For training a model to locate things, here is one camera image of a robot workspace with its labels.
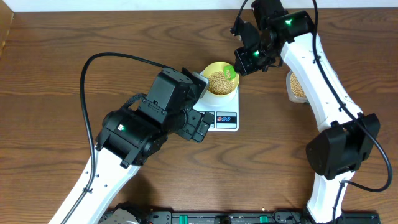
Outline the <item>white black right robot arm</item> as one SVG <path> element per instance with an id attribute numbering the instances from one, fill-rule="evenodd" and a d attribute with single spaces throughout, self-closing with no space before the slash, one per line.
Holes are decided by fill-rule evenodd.
<path id="1" fill-rule="evenodd" d="M 317 122 L 318 135 L 306 146 L 315 180 L 306 211 L 313 223 L 345 223 L 341 211 L 346 186 L 376 147 L 380 123 L 348 96 L 323 53 L 318 20 L 305 11 L 289 13 L 280 1 L 254 1 L 255 23 L 238 17 L 231 33 L 240 75 L 287 65 L 296 76 Z"/>

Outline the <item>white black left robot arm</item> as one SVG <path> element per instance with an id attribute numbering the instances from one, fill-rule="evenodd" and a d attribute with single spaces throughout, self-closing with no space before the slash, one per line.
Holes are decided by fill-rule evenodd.
<path id="1" fill-rule="evenodd" d="M 214 120 L 194 106 L 209 81 L 183 69 L 163 69 L 148 94 L 132 96 L 103 120 L 90 159 L 51 223 L 97 223 L 121 188 L 170 134 L 202 142 Z"/>

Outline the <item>green plastic measuring scoop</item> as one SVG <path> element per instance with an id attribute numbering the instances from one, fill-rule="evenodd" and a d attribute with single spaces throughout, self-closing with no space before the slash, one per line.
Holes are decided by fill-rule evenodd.
<path id="1" fill-rule="evenodd" d="M 232 65 L 226 65 L 223 67 L 224 77 L 227 80 L 234 80 L 236 78 L 236 71 Z"/>

